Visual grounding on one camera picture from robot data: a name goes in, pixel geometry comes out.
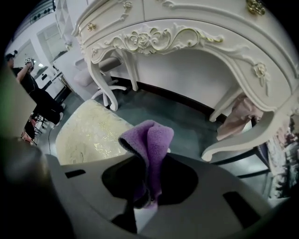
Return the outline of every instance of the white ornate desk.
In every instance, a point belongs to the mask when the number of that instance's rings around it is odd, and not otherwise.
[[[236,85],[210,120],[215,121],[242,91],[265,113],[249,131],[208,147],[202,155],[205,161],[219,151],[266,142],[286,117],[298,112],[299,56],[277,19],[255,0],[96,0],[79,17],[73,35],[112,110],[117,110],[117,100],[97,68],[112,52],[126,64],[135,91],[134,53],[196,49],[221,59]]]

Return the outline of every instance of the gold drawer knob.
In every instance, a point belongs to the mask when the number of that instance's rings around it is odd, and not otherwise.
[[[93,29],[95,29],[95,24],[89,23],[87,25],[87,30],[91,32]]]
[[[246,6],[251,14],[259,14],[262,16],[266,13],[266,9],[259,0],[246,0]]]

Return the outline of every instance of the dark floor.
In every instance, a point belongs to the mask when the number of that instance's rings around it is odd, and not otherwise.
[[[216,130],[220,123],[208,121],[208,118],[197,110],[142,90],[137,92],[129,91],[127,94],[115,90],[114,94],[119,102],[119,109],[115,113],[130,124],[137,125],[144,120],[151,119],[173,128],[174,138],[170,145],[172,153],[201,160],[200,155],[204,149],[217,141]],[[102,96],[99,96],[96,100],[103,103]],[[56,137],[63,124],[83,101],[74,93],[71,93],[64,103],[67,105],[67,108],[61,124],[51,131],[50,127],[48,127],[46,133],[42,134],[39,139],[38,146],[46,154],[51,153],[56,156]],[[212,161],[229,158],[239,153],[217,153]],[[222,165],[221,167],[236,176],[266,169],[265,165],[255,155],[234,163]],[[262,175],[243,179],[243,181],[260,194],[264,194],[265,178],[266,176]]]

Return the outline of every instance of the purple towel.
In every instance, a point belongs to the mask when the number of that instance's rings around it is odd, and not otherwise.
[[[144,206],[156,203],[161,195],[160,172],[164,157],[173,138],[173,129],[147,120],[124,132],[119,143],[145,162],[145,179],[135,190],[134,201],[148,193]]]

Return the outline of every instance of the person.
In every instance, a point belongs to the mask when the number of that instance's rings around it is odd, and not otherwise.
[[[34,113],[38,113],[46,120],[58,126],[64,116],[63,111],[65,104],[60,105],[49,95],[49,93],[38,87],[36,81],[30,74],[34,68],[33,61],[30,58],[27,58],[23,68],[15,68],[13,54],[7,54],[5,59],[7,60],[9,68],[15,74],[17,81],[36,102],[37,105],[34,109]]]

